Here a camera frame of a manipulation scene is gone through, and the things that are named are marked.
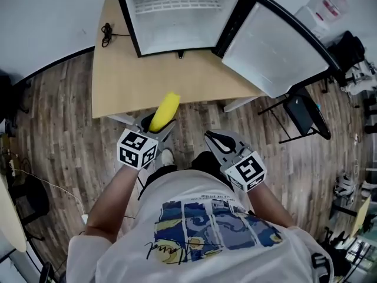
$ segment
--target white cable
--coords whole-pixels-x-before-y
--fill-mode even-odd
[[[353,181],[358,185],[359,183],[359,160],[356,154],[356,145],[359,143],[359,136],[355,135],[355,141],[353,143]]]
[[[28,172],[26,172],[26,171],[24,171],[24,170],[21,170],[21,169],[15,169],[15,168],[13,168],[13,169],[14,169],[15,171],[21,171],[21,172],[24,172],[24,173],[27,174],[27,175],[33,176],[33,177],[39,179],[40,181],[45,182],[45,183],[48,183],[50,186],[57,187],[57,188],[63,190],[65,193],[68,193],[68,194],[70,194],[71,196],[75,197],[75,199],[76,199],[77,201],[79,201],[79,203],[80,203],[80,205],[81,205],[82,214],[85,215],[84,205],[82,204],[82,201],[79,200],[75,195],[73,195],[73,194],[70,193],[69,191],[67,191],[67,190],[65,190],[65,189],[63,189],[62,187],[59,187],[59,186],[57,186],[57,185],[53,185],[52,183],[48,182],[47,180],[41,179],[41,178],[39,178],[39,177],[36,177],[35,175],[30,174],[30,173],[28,173]]]

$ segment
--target black pants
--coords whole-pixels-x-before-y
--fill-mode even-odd
[[[371,116],[371,115],[376,115],[377,114],[377,110],[371,110],[369,109],[370,106],[373,106],[375,104],[377,104],[377,100],[375,97],[371,97],[371,98],[367,98],[363,101],[364,103],[364,113],[365,113],[365,116]]]
[[[367,134],[377,133],[377,124],[374,124],[373,126],[365,126],[364,131]]]
[[[147,182],[145,183],[144,189],[141,191],[139,198],[144,193],[144,190],[147,188],[147,186],[153,183],[157,178],[160,178],[161,176],[164,176],[165,174],[175,172],[176,170],[177,170],[177,166],[171,165],[171,166],[161,167],[156,172],[151,174],[148,177]],[[223,182],[232,191],[234,191],[232,184],[220,172],[220,164],[217,161],[216,157],[213,155],[213,153],[210,151],[204,151],[200,153],[199,156],[191,162],[191,168],[189,168],[189,170],[198,170],[198,171],[206,172],[214,176],[215,178],[217,178],[219,181]]]

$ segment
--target cable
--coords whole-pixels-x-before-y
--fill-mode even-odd
[[[18,157],[18,155],[16,154],[16,153],[13,153],[13,152],[11,152],[10,150],[7,150],[6,152],[2,152],[2,153],[0,153],[2,156],[3,155],[8,155],[8,156],[11,156],[11,155],[14,155],[17,159],[18,159],[18,161],[19,161],[19,157]]]
[[[26,251],[26,254],[28,255],[30,261],[34,264],[35,268],[37,269],[37,271],[39,271],[39,273],[41,273],[41,271],[39,270],[39,268],[36,266],[34,260],[30,257],[30,254],[28,253],[28,251]]]
[[[58,270],[62,267],[63,263],[64,263],[65,261],[67,261],[67,259],[68,259],[68,255],[65,257],[64,261],[61,262],[61,264],[60,264],[60,266],[58,267],[58,269],[54,272],[54,275],[55,275],[55,274],[58,272]]]
[[[39,179],[40,181],[45,182],[45,183],[48,183],[50,186],[57,187],[57,188],[63,190],[65,193],[68,193],[68,194],[70,194],[71,196],[75,197],[75,199],[76,199],[76,200],[80,203],[80,205],[81,205],[82,214],[83,214],[83,215],[86,214],[86,213],[85,213],[85,209],[84,209],[84,205],[82,204],[82,201],[79,200],[75,195],[73,195],[73,194],[70,193],[69,191],[67,191],[67,190],[65,190],[65,189],[63,189],[62,187],[59,187],[59,186],[57,186],[57,185],[53,185],[52,183],[48,182],[47,180],[41,179],[41,178],[39,178],[39,177],[37,177],[37,176],[35,176],[35,175],[33,175],[33,174],[30,174],[30,173],[28,173],[28,172],[26,172],[26,171],[24,171],[24,170],[21,170],[21,169],[14,169],[14,170],[15,170],[15,171],[21,171],[21,172],[24,172],[24,173],[27,174],[27,175],[33,176],[33,177]]]
[[[28,163],[27,163],[27,165],[28,165],[28,167],[29,167],[28,171],[25,170],[25,167],[24,167],[24,161],[27,161],[27,162],[28,162]],[[25,157],[24,159],[22,159],[21,167],[22,167],[22,169],[23,169],[24,171],[26,171],[26,172],[31,172],[31,163],[30,163],[30,161],[29,161],[29,159],[28,159],[27,157]]]
[[[105,25],[102,26],[101,31],[104,33],[104,37],[102,39],[102,47],[107,47],[107,45],[111,42],[111,37],[113,35],[118,35],[121,37],[130,36],[130,35],[113,34],[113,28],[110,26],[109,23],[105,23]]]

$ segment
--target person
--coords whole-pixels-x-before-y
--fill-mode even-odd
[[[263,182],[248,213],[212,152],[177,171],[171,151],[140,196],[132,230],[117,240],[138,171],[123,166],[70,240],[67,282],[332,282],[329,255]],[[318,271],[313,262],[320,256]]]

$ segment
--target table leg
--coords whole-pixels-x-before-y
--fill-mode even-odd
[[[1,259],[0,259],[0,263],[2,263],[4,260],[8,259],[10,255],[12,255],[12,253],[14,253],[16,251],[16,249],[12,249],[10,252],[8,252],[5,256],[3,256]]]
[[[33,222],[34,220],[37,220],[41,216],[43,216],[43,215],[41,215],[38,212],[34,212],[33,214],[30,214],[29,216],[26,216],[25,218],[22,218],[21,219],[21,223],[22,223],[23,226],[25,226],[25,225],[29,224],[30,222]]]
[[[224,107],[224,112],[230,112],[234,109],[237,109],[238,107],[241,107],[242,105],[245,105],[253,100],[255,100],[258,97],[241,97],[237,98],[234,101],[232,101],[230,104],[226,105]]]
[[[345,214],[348,214],[348,215],[351,215],[353,217],[356,217],[358,215],[357,212],[355,212],[354,210],[349,210],[349,209],[346,209],[346,208],[343,208],[339,205],[332,205],[331,209],[334,209],[334,210],[338,210],[342,213],[345,213]]]
[[[127,113],[119,113],[107,117],[129,125],[132,125],[135,121],[135,118],[133,116],[129,116]]]

